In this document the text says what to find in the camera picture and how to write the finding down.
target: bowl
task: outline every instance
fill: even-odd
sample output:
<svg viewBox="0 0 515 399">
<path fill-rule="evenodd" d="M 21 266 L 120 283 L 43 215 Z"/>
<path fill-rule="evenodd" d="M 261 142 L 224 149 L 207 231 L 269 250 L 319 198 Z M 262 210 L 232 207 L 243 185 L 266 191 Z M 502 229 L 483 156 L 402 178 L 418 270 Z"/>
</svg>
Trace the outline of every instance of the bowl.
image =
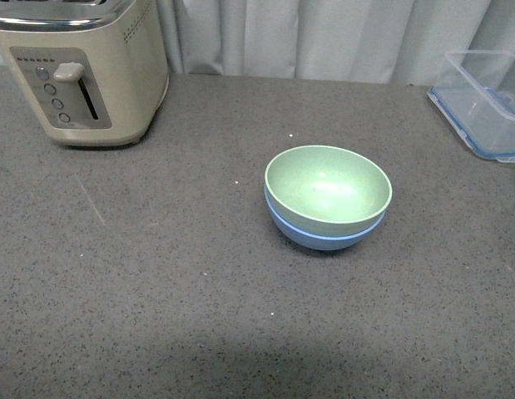
<svg viewBox="0 0 515 399">
<path fill-rule="evenodd" d="M 323 237 L 365 231 L 392 198 L 390 180 L 374 162 L 327 145 L 295 147 L 277 155 L 266 167 L 265 185 L 282 219 Z"/>
<path fill-rule="evenodd" d="M 284 235 L 299 245 L 310 249 L 317 249 L 319 251 L 335 251 L 338 249 L 348 248 L 353 244 L 357 244 L 361 239 L 368 237 L 372 230 L 374 230 L 377 225 L 381 223 L 381 220 L 383 220 L 385 214 L 385 212 L 383 212 L 373 225 L 368 227 L 366 230 L 361 231 L 360 233 L 346 237 L 322 237 L 297 229 L 295 226 L 281 218 L 281 216 L 274 209 L 274 206 L 271 204 L 270 197 L 268 196 L 266 190 L 265 198 L 270 210 L 270 215 L 272 216 L 275 225 Z"/>
</svg>

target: cream toaster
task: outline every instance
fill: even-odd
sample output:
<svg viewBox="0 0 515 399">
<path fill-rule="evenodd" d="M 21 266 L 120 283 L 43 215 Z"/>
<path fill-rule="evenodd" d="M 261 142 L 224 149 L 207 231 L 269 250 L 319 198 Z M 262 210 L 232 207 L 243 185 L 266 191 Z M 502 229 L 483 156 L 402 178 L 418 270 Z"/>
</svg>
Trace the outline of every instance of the cream toaster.
<svg viewBox="0 0 515 399">
<path fill-rule="evenodd" d="M 154 0 L 0 0 L 0 52 L 64 145 L 138 142 L 168 88 Z"/>
</svg>

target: toaster button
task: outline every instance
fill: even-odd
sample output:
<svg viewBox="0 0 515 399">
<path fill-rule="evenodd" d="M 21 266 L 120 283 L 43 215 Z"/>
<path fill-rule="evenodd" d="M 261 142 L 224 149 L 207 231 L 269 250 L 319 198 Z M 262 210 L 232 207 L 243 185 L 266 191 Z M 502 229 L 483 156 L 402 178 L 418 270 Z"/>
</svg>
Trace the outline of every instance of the toaster button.
<svg viewBox="0 0 515 399">
<path fill-rule="evenodd" d="M 44 85 L 44 91 L 50 95 L 56 94 L 56 87 L 54 85 L 51 85 L 50 83 L 45 83 Z"/>
<path fill-rule="evenodd" d="M 71 121 L 71 117 L 69 115 L 67 115 L 67 114 L 62 112 L 61 114 L 59 114 L 59 120 L 61 122 L 70 122 Z"/>
<path fill-rule="evenodd" d="M 73 83 L 82 78 L 83 72 L 85 72 L 85 67 L 79 62 L 63 62 L 63 64 L 59 64 L 53 76 L 57 81 Z"/>
<path fill-rule="evenodd" d="M 58 110 L 61 110 L 64 107 L 63 102 L 57 98 L 52 99 L 52 105 Z"/>
<path fill-rule="evenodd" d="M 42 66 L 38 66 L 35 68 L 35 74 L 41 79 L 42 81 L 47 81 L 50 77 L 50 74 L 46 69 L 44 69 Z"/>
</svg>

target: white curtain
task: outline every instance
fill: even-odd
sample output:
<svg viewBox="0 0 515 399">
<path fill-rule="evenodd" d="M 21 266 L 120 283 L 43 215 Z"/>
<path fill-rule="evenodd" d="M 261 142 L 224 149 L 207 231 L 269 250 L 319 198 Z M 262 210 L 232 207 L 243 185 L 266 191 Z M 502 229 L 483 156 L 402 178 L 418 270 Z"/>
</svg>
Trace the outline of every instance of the white curtain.
<svg viewBox="0 0 515 399">
<path fill-rule="evenodd" d="M 515 0 L 156 0 L 171 70 L 432 85 L 447 51 L 515 53 Z"/>
</svg>

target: toaster lever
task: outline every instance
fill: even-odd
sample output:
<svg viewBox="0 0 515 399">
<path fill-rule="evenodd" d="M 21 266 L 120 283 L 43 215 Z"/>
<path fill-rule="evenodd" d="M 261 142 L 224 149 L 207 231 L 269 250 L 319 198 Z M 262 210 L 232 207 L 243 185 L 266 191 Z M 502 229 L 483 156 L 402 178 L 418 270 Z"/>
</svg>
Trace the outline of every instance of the toaster lever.
<svg viewBox="0 0 515 399">
<path fill-rule="evenodd" d="M 79 81 L 85 71 L 85 67 L 79 62 L 63 62 L 54 72 L 54 79 L 62 82 Z"/>
</svg>

